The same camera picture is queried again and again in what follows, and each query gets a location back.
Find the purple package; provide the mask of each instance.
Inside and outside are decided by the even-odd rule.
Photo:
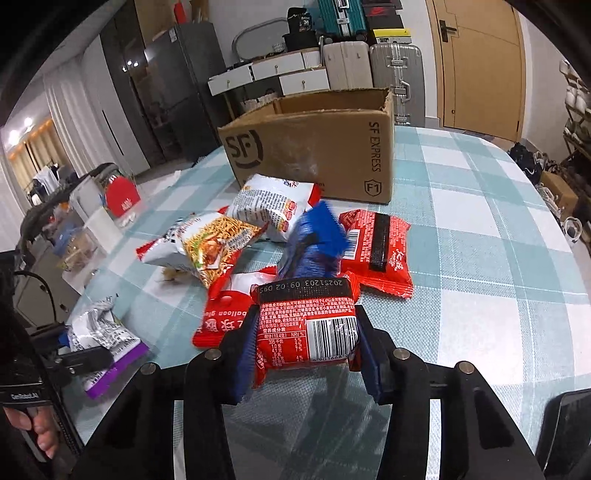
[[[148,346],[125,328],[113,315],[113,298],[93,303],[68,326],[70,349],[75,352],[102,345],[113,355],[113,365],[107,370],[82,377],[84,390],[97,398],[132,362],[148,352]]]

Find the teal suitcase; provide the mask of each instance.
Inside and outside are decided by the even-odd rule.
[[[367,32],[361,0],[318,0],[324,29],[345,38]]]

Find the light blue tablecloth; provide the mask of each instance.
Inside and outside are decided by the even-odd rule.
[[[546,402],[591,386],[591,307],[569,245],[545,204],[509,156],[477,137],[396,127],[394,196],[371,210],[412,224],[410,300],[365,290],[372,323],[427,362],[472,361],[532,448]],[[238,191],[218,149],[176,185],[150,200],[81,298],[118,293],[115,313],[151,347],[162,367],[188,362],[201,322],[205,289],[197,280],[162,282],[160,269],[136,260],[135,248],[179,217],[217,210]],[[336,213],[368,207],[333,202]],[[259,242],[240,269],[274,264],[280,247]],[[73,384],[66,399],[87,440],[131,376],[101,402]],[[375,478],[389,407],[377,407],[360,374],[345,367],[272,372],[226,427],[237,477]],[[181,438],[177,408],[175,447]],[[440,412],[431,409],[428,474],[439,472]]]

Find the snack bag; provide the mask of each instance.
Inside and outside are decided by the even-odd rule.
[[[287,242],[297,219],[320,200],[316,183],[276,179],[255,173],[226,211],[228,217],[259,227],[269,224],[267,238]]]
[[[90,398],[105,393],[115,378],[131,363],[148,352],[147,345],[125,328],[113,315],[113,298],[93,303],[72,320],[67,335],[73,352],[95,346],[108,348],[113,365],[82,377],[84,390]]]
[[[353,272],[359,283],[409,299],[413,281],[408,272],[406,236],[410,225],[395,216],[367,210],[342,213],[349,249],[341,271]]]
[[[343,228],[324,201],[299,218],[279,260],[277,280],[335,277],[347,250]]]
[[[193,335],[193,345],[198,348],[217,347],[226,332],[240,328],[253,304],[251,287],[275,280],[276,274],[276,267],[266,267],[257,272],[230,275],[219,295],[207,300],[203,322]]]
[[[254,387],[269,369],[340,363],[357,343],[359,285],[339,278],[291,278],[257,287],[260,304]]]
[[[242,249],[263,230],[215,212],[190,217],[178,227],[176,235],[196,276],[209,289],[209,298],[216,298]]]
[[[187,257],[183,243],[177,235],[178,227],[186,222],[188,218],[177,220],[162,237],[137,248],[135,253],[138,259],[149,265],[172,268],[196,275],[197,271]]]

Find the human hand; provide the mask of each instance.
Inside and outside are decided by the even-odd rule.
[[[49,458],[53,458],[59,446],[59,441],[51,407],[38,407],[37,415],[33,417],[32,424],[29,416],[21,411],[4,407],[4,413],[6,413],[6,417],[13,427],[21,430],[33,429],[37,434],[39,448]]]

